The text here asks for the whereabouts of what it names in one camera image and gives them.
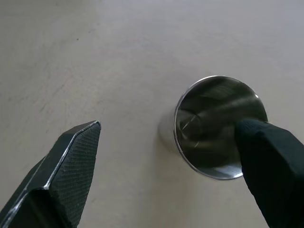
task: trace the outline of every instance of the stainless steel cup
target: stainless steel cup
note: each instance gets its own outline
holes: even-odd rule
[[[196,172],[218,180],[241,177],[234,123],[268,121],[257,94],[227,76],[210,76],[193,84],[159,124],[159,134]]]

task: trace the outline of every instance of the gray floor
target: gray floor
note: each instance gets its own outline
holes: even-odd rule
[[[79,227],[266,228],[243,178],[200,176],[156,137],[210,75],[244,81],[304,141],[299,0],[1,0],[0,207],[74,125],[103,124]]]

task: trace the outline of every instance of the reflective metal surface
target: reflective metal surface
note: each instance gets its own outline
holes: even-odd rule
[[[226,76],[196,82],[160,123],[170,150],[178,150],[195,171],[230,180],[243,175],[234,142],[234,123],[245,118],[267,121],[257,94]]]

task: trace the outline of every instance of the metal cup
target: metal cup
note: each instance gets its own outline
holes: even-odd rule
[[[196,172],[218,180],[243,175],[234,141],[242,119],[268,121],[257,94],[227,76],[210,76],[193,84],[159,124],[159,134]]]

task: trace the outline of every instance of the cup rim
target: cup rim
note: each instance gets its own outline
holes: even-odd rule
[[[240,80],[238,80],[238,79],[235,79],[235,78],[232,78],[232,77],[229,77],[229,76],[218,76],[218,75],[215,75],[215,76],[208,76],[208,77],[202,78],[202,79],[198,80],[197,82],[195,82],[194,84],[192,84],[192,85],[184,92],[184,94],[180,97],[180,99],[179,99],[177,105],[175,106],[174,115],[173,115],[173,116],[174,116],[174,118],[173,118],[173,121],[174,121],[174,123],[173,123],[173,136],[174,136],[174,140],[175,140],[176,146],[177,146],[177,148],[178,148],[178,151],[179,151],[180,155],[182,156],[183,160],[184,160],[184,161],[185,161],[185,162],[186,162],[186,163],[187,163],[195,172],[197,172],[197,173],[199,173],[199,174],[202,174],[202,175],[204,175],[204,176],[213,178],[213,179],[217,179],[217,180],[233,180],[233,179],[236,179],[236,178],[239,178],[239,177],[242,177],[242,176],[243,176],[242,170],[241,170],[241,172],[240,172],[239,174],[235,175],[234,177],[215,177],[215,176],[209,175],[209,174],[207,174],[207,173],[204,173],[204,172],[198,170],[194,165],[191,164],[190,161],[188,161],[188,159],[187,159],[186,156],[184,155],[184,152],[183,152],[183,150],[182,150],[182,148],[181,148],[181,146],[180,146],[180,144],[179,144],[179,142],[178,142],[178,138],[177,138],[177,129],[176,129],[177,112],[178,112],[178,110],[179,110],[179,108],[180,108],[180,105],[181,105],[181,103],[183,102],[184,98],[187,96],[187,94],[188,94],[193,88],[195,88],[196,86],[200,85],[203,81],[205,81],[205,80],[207,80],[207,79],[209,79],[209,78],[214,78],[214,77],[218,77],[218,78],[229,78],[229,79],[236,80],[236,81],[238,81],[238,82],[240,82],[240,83],[243,83],[242,81],[240,81]],[[245,85],[253,92],[253,94],[261,101],[261,99],[259,98],[259,96],[257,95],[257,93],[256,93],[251,87],[249,87],[246,83],[243,83],[243,84],[245,84]]]

